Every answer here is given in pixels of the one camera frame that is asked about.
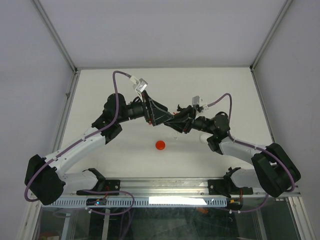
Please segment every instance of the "small red object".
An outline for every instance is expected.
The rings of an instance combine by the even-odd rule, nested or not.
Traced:
[[[155,144],[156,149],[163,150],[166,147],[166,143],[164,141],[157,141]]]

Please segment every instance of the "cable connector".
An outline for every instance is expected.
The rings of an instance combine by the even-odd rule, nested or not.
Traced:
[[[133,82],[133,89],[135,90],[136,94],[142,100],[141,93],[146,89],[148,83],[142,78],[138,79],[135,76],[131,76],[129,79],[131,82]]]
[[[200,98],[199,96],[194,96],[192,98],[192,106],[199,112],[199,113],[203,113],[204,111],[208,110],[208,103],[204,102],[204,100],[202,98]]]

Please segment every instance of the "white wall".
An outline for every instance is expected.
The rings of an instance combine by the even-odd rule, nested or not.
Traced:
[[[320,1],[296,0],[256,69],[275,140],[298,182],[320,238]]]
[[[82,70],[62,145],[80,136],[101,115],[109,95],[114,93],[112,69]],[[256,87],[248,67],[236,68],[148,68],[124,69],[137,78],[145,79],[148,94],[173,113],[177,106],[192,104],[199,95],[206,102],[231,93],[233,108],[231,133],[248,142],[270,144],[271,137],[262,111]],[[131,81],[116,76],[117,89],[127,103],[137,94]],[[229,99],[204,113],[208,118],[229,111]],[[222,177],[229,167],[252,168],[237,158],[212,152],[207,143],[200,142],[202,132],[191,130],[180,134],[159,125],[149,126],[144,118],[121,124],[123,131],[108,145],[90,153],[71,172],[96,168],[106,177],[115,178],[190,178]],[[156,149],[158,140],[166,143],[163,151]]]
[[[72,72],[31,1],[1,1],[0,33],[0,238],[11,240],[28,160],[50,150]]]

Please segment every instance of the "white tabletop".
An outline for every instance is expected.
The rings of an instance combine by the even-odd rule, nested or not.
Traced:
[[[110,94],[114,93],[113,69],[82,70],[72,103],[62,146],[80,136],[102,113]],[[233,108],[231,134],[247,142],[268,145],[271,137],[249,68],[156,68],[122,70],[148,82],[148,94],[168,107],[192,104],[199,95],[211,103],[224,93],[231,93]],[[119,93],[127,103],[137,95],[132,83],[122,75],[116,76]],[[207,110],[212,118],[216,113],[229,112],[226,97]],[[191,130],[180,134],[160,125],[152,127],[144,118],[121,123],[123,131],[106,146],[90,153],[69,172],[96,168],[109,178],[183,178],[222,177],[229,167],[252,168],[248,163],[231,156],[212,152],[200,142],[202,132]],[[165,141],[164,150],[157,150],[158,140]]]

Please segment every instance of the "enclosure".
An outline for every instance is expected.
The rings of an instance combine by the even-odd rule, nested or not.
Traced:
[[[3,239],[319,237],[319,1],[23,0],[0,6],[1,200],[12,205],[1,207]],[[302,176],[296,190],[269,197],[252,213],[229,214],[220,208],[230,199],[213,197],[209,181],[229,167],[252,166],[213,153],[200,132],[178,134],[137,119],[69,170],[96,168],[119,181],[135,197],[130,213],[88,214],[77,208],[91,197],[76,194],[48,206],[26,204],[28,160],[83,134],[114,93],[114,70],[146,80],[148,93],[171,113],[194,96],[211,103],[230,93],[232,135],[281,144]],[[116,83],[127,102],[137,96],[125,77]],[[228,110],[224,99],[204,115]],[[159,140],[163,151],[155,148]],[[261,188],[244,194],[243,209],[256,208],[265,195]],[[205,205],[150,203],[160,196]],[[119,213],[131,203],[125,195],[108,196],[103,207],[91,207]]]

